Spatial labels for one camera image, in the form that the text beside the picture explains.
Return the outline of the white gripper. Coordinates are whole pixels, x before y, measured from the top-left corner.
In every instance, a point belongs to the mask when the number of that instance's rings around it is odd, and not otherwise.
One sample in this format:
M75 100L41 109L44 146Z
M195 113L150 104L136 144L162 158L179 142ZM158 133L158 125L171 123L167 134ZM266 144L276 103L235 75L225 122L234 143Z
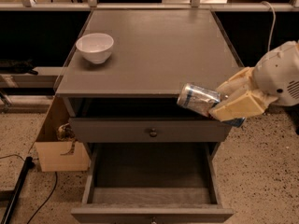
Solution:
M274 102L281 106L298 105L298 43L288 41L268 51L254 68L243 68L224 81L216 92L227 97L209 110L219 121L262 115Z

